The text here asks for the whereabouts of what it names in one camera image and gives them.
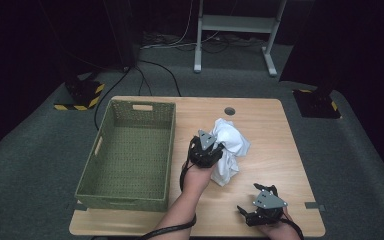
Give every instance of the plastic storage bin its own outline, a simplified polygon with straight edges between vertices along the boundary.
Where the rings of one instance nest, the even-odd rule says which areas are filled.
[[[110,100],[75,197],[88,208],[166,211],[175,103]]]

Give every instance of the wooden tabletop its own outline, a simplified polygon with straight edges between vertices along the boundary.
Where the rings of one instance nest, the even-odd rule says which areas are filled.
[[[279,197],[288,202],[288,212],[306,237],[320,237],[325,228],[318,209],[307,209],[315,202],[282,104],[276,99],[194,98],[194,97],[114,97],[118,100],[176,103],[176,132],[172,157],[169,205],[180,195],[179,176],[186,160],[189,142],[198,130],[210,132],[214,122],[232,121],[251,147],[238,157],[239,173],[220,187],[211,181],[197,207],[192,236],[263,236],[245,224],[236,206],[248,212],[259,191],[253,186],[275,185]],[[225,114],[225,108],[235,114]],[[151,231],[164,213],[87,209],[75,210],[70,224],[74,235],[137,236]]]

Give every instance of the white metal stand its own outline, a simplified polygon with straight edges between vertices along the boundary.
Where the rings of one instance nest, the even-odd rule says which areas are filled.
[[[262,47],[263,56],[266,60],[267,68],[270,76],[276,76],[277,71],[274,67],[272,57],[270,55],[273,42],[276,37],[277,30],[282,19],[283,10],[285,9],[286,0],[281,0],[276,18],[258,18],[258,17],[237,17],[237,16],[221,16],[221,15],[204,15],[204,0],[200,0],[198,13],[198,34],[195,47],[195,65],[194,71],[200,73],[201,66],[201,41],[203,30],[214,31],[232,31],[232,32],[254,32],[254,33],[270,33],[267,46]]]

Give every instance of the crumpled white fabric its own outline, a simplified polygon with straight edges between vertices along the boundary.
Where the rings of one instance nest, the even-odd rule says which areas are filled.
[[[251,143],[235,128],[233,122],[219,118],[215,121],[215,127],[210,132],[217,138],[214,148],[222,143],[223,156],[217,162],[217,166],[211,174],[211,179],[218,185],[226,185],[231,177],[239,172],[236,157],[245,156]]]

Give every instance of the gray carpet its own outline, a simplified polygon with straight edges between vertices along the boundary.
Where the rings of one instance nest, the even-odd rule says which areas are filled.
[[[220,46],[204,45],[216,51]],[[275,45],[279,72],[290,46]],[[326,235],[320,239],[384,239],[384,164],[346,99],[333,92],[342,118],[302,118],[292,89],[314,89],[271,78],[259,47],[229,47],[203,53],[203,69],[193,72],[193,51],[150,49],[140,58],[159,63],[176,76],[182,96],[279,99],[321,212]],[[154,96],[178,96],[172,76],[139,62]],[[106,93],[123,74],[101,73]],[[133,69],[103,100],[138,95],[141,74]],[[62,86],[0,142],[0,239],[90,239],[69,233],[74,192],[96,136],[94,110],[57,111],[53,101]],[[141,95],[150,95],[146,85]]]

